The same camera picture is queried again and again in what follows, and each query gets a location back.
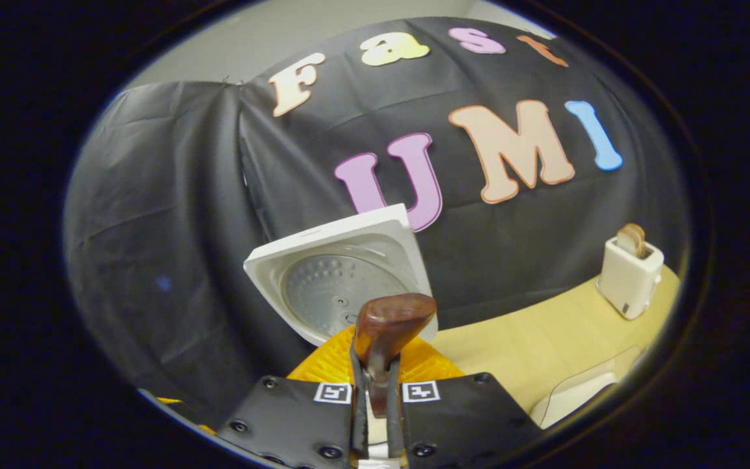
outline blue letter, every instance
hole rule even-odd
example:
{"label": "blue letter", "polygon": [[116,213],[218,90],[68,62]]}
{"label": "blue letter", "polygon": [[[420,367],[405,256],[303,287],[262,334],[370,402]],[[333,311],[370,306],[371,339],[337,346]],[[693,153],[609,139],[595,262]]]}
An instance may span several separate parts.
{"label": "blue letter", "polygon": [[613,148],[604,126],[595,116],[592,104],[586,101],[566,101],[566,109],[580,119],[584,130],[589,134],[589,139],[592,139],[592,144],[595,145],[595,164],[598,168],[604,171],[621,168],[624,160]]}

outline letter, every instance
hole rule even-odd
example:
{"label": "letter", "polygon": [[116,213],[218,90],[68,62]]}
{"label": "letter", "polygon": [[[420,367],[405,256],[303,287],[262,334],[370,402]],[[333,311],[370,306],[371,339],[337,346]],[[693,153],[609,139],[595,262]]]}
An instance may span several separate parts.
{"label": "letter", "polygon": [[416,192],[416,205],[407,211],[413,231],[430,226],[441,213],[441,190],[426,152],[430,143],[432,138],[428,134],[409,134],[387,146],[388,154],[404,161]]}
{"label": "letter", "polygon": [[542,44],[541,42],[537,42],[534,39],[529,38],[529,36],[525,36],[525,35],[517,36],[517,39],[533,47],[534,50],[538,51],[541,56],[544,56],[546,59],[551,60],[551,62],[557,63],[557,65],[560,65],[560,66],[569,66],[569,64],[566,63],[565,60],[560,59],[560,57],[551,53],[551,50],[549,50],[549,48],[546,47],[545,44]]}
{"label": "letter", "polygon": [[613,148],[613,142],[607,137],[607,132],[598,116],[595,115],[595,108],[586,101],[566,101],[566,109],[580,119],[584,130],[589,134],[589,139],[595,146],[595,164],[604,171],[612,171],[621,168],[624,164],[621,155]]}
{"label": "letter", "polygon": [[542,162],[540,178],[546,184],[560,184],[575,175],[548,119],[546,105],[533,100],[517,103],[519,133],[484,106],[456,109],[451,124],[470,135],[485,172],[482,200],[498,204],[519,192],[517,181],[508,177],[503,160],[530,188],[536,184],[536,161]]}
{"label": "letter", "polygon": [[458,39],[459,45],[475,53],[505,53],[502,44],[494,39],[488,38],[486,33],[473,29],[472,27],[453,27],[447,34]]}
{"label": "letter", "polygon": [[375,172],[372,171],[376,165],[378,157],[371,152],[364,152],[342,161],[334,169],[335,177],[346,184],[346,190],[349,191],[358,214],[387,206],[375,179]]}
{"label": "letter", "polygon": [[[416,193],[416,205],[407,210],[413,231],[422,231],[441,214],[441,190],[426,152],[430,143],[432,138],[428,134],[419,133],[399,137],[387,146],[388,154],[404,162]],[[334,169],[334,175],[346,184],[357,213],[387,206],[372,171],[377,164],[378,157],[366,152],[343,161]]]}
{"label": "letter", "polygon": [[273,83],[277,91],[277,107],[273,110],[274,117],[284,115],[309,100],[312,92],[300,89],[300,83],[313,85],[318,79],[318,71],[314,66],[323,63],[325,59],[324,54],[313,53],[269,78],[268,83]]}
{"label": "letter", "polygon": [[384,33],[366,39],[361,50],[366,51],[361,60],[372,66],[387,65],[399,59],[417,59],[430,53],[429,47],[420,45],[413,35],[407,33]]}

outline metal plate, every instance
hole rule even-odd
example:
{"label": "metal plate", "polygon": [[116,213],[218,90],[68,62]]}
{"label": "metal plate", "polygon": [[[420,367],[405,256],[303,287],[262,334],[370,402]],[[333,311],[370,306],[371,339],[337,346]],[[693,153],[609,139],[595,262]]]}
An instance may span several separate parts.
{"label": "metal plate", "polygon": [[541,434],[490,373],[404,383],[401,411],[410,469],[485,467]]}
{"label": "metal plate", "polygon": [[328,337],[355,324],[369,300],[409,290],[388,271],[345,255],[300,259],[283,277],[283,297],[306,326]]}
{"label": "metal plate", "polygon": [[352,387],[262,377],[217,436],[289,467],[349,467]]}

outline white wall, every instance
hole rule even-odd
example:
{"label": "white wall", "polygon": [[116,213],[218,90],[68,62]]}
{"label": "white wall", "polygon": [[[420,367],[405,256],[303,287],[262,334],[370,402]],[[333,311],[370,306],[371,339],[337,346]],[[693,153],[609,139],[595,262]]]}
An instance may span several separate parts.
{"label": "white wall", "polygon": [[227,15],[167,51],[124,88],[178,80],[247,82],[285,57],[340,33],[425,16],[483,19],[553,36],[482,0],[267,0]]}

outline white container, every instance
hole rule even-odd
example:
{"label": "white container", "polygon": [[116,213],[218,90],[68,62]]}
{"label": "white container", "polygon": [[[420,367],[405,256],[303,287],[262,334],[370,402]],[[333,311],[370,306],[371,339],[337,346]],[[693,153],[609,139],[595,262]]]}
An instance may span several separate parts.
{"label": "white container", "polygon": [[[357,270],[347,270],[342,276],[344,272],[339,267],[334,277],[331,276],[332,267],[314,274],[303,273],[299,266],[309,262],[310,258],[354,259]],[[354,324],[358,313],[355,309],[365,301],[388,295],[381,290],[381,294],[373,296],[373,292],[378,291],[378,277],[383,277],[379,272],[385,272],[391,288],[396,289],[389,294],[415,292],[432,296],[419,244],[404,204],[336,220],[259,246],[245,259],[243,266],[277,314],[302,338],[315,345],[324,344],[331,335],[339,332],[340,327]],[[313,279],[315,274],[324,273],[326,276]],[[350,273],[358,273],[355,280],[349,279]],[[300,298],[313,301],[316,306],[295,311],[297,308],[292,307],[294,293],[288,293],[287,285],[298,286]],[[336,300],[339,304],[328,303],[328,300]],[[342,317],[348,317],[348,323],[339,320]],[[434,317],[419,336],[431,341],[437,331],[438,318]]]}
{"label": "white container", "polygon": [[623,317],[633,320],[650,305],[663,265],[664,254],[652,244],[646,243],[640,259],[619,248],[614,237],[605,244],[604,266],[596,285]]}

